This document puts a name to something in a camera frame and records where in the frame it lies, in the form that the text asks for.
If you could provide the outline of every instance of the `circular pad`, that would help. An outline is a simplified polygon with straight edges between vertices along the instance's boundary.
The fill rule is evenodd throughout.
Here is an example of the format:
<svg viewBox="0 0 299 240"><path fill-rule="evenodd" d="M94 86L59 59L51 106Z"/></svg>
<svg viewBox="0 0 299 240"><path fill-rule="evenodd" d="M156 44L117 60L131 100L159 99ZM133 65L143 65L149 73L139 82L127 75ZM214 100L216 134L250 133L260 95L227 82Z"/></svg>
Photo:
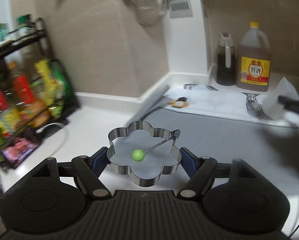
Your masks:
<svg viewBox="0 0 299 240"><path fill-rule="evenodd" d="M0 199L0 216L7 228L26 233L49 233L72 224L85 210L77 188L45 178L17 184Z"/></svg>
<svg viewBox="0 0 299 240"><path fill-rule="evenodd" d="M58 196L51 191L34 190L26 193L21 202L29 211L46 211L57 205Z"/></svg>
<svg viewBox="0 0 299 240"><path fill-rule="evenodd" d="M289 211L277 192L264 190L252 182L250 186L222 184L206 193L203 207L214 222L228 230L243 234L268 233L281 229Z"/></svg>

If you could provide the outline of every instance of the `metal pivot screw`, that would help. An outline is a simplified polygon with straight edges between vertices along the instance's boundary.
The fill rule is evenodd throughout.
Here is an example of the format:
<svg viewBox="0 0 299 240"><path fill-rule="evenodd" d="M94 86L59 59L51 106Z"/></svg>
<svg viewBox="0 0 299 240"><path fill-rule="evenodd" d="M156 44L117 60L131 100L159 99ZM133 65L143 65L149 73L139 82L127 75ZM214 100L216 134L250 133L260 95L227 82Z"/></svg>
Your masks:
<svg viewBox="0 0 299 240"><path fill-rule="evenodd" d="M107 196L108 194L108 191L106 189L102 189L102 188L99 188L99 189L96 189L93 191L93 195L95 197L105 197Z"/></svg>
<svg viewBox="0 0 299 240"><path fill-rule="evenodd" d="M180 195L182 197L185 197L185 198L191 198L191 197L194 197L196 195L196 192L194 190L191 190L191 189L184 189L180 192Z"/></svg>

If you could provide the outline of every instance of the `blue gripper pad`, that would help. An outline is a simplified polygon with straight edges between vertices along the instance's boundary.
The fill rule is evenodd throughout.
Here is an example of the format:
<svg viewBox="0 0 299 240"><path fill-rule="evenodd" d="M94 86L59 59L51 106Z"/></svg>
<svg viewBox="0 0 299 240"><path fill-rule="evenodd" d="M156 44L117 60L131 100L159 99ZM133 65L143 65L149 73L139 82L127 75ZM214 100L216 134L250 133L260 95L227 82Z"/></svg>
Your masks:
<svg viewBox="0 0 299 240"><path fill-rule="evenodd" d="M107 158L107 150L107 147L102 147L90 157L90 159L92 160L90 168L97 177L102 174L106 166L109 164L109 160Z"/></svg>
<svg viewBox="0 0 299 240"><path fill-rule="evenodd" d="M187 173L187 175L191 178L194 176L194 174L198 171L198 169L201 166L200 158L185 147L182 147L180 151L182 155L181 165Z"/></svg>

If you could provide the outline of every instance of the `spice rack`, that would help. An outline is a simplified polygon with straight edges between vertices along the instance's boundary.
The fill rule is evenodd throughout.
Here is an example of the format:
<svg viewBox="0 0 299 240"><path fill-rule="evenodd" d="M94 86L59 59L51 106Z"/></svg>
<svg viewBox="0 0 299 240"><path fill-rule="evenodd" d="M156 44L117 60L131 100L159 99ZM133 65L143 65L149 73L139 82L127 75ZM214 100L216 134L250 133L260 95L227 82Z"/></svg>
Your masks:
<svg viewBox="0 0 299 240"><path fill-rule="evenodd" d="M14 30L8 34L16 33L18 30L19 29ZM26 46L29 46L29 45L35 43L38 46L41 56L43 56L44 58L46 58L49 61L57 62L58 70L62 73L62 75L66 79L66 82L70 86L70 93L67 93L65 96L63 96L59 100L56 100L52 105L47 106L44 110L42 110L41 112L39 112L38 114L33 116L30 120L26 121L21 127L19 127L19 129L15 133L13 133L13 135L11 137L3 140L3 142L0 145L0 150L3 149L6 145L8 145L13 140L15 135L19 133L19 131L23 130L36 117L38 117L44 111L48 110L49 107L56 105L59 101L61 101L61 100L64 101L61 116L59 118L50 120L46 124L57 122L57 123L62 123L63 125L67 125L68 124L68 120L67 120L68 116L70 116L72 113L74 113L77 109L80 108L80 103L74 93L72 84L71 84L70 79L66 73L66 70L65 70L64 66L62 65L62 63L58 59L56 59L54 56L54 53L53 53L53 50L51 47L51 42L50 42L50 39L48 36L48 32L46 30L45 21L42 18L38 18L35 22L31 21L31 30L32 30L32 33L30 33L26 36L23 36L19 39L11 40L8 44L5 44L4 46L0 47L0 60L2 60L6 56L12 54L15 51L18 51ZM59 127L57 125L51 125L51 126L46 127L41 133L38 133L36 136L40 141L43 141L46 138L48 138L49 136L56 133L60 129L61 129L61 127ZM6 158L6 161L0 162L0 168L4 172L7 172L8 169L14 168L14 167L13 167L12 163Z"/></svg>

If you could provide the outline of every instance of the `plastic jug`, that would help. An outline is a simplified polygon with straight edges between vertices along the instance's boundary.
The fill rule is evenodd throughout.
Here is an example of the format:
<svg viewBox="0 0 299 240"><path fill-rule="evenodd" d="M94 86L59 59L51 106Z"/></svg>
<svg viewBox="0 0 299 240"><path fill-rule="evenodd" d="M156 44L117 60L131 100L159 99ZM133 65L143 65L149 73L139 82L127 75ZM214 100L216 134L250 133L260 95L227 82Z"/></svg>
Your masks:
<svg viewBox="0 0 299 240"><path fill-rule="evenodd" d="M258 23L250 22L250 30L243 36L237 49L236 86L267 91L270 79L270 44Z"/></svg>
<svg viewBox="0 0 299 240"><path fill-rule="evenodd" d="M220 33L217 41L216 82L223 86L235 85L235 46L229 33Z"/></svg>

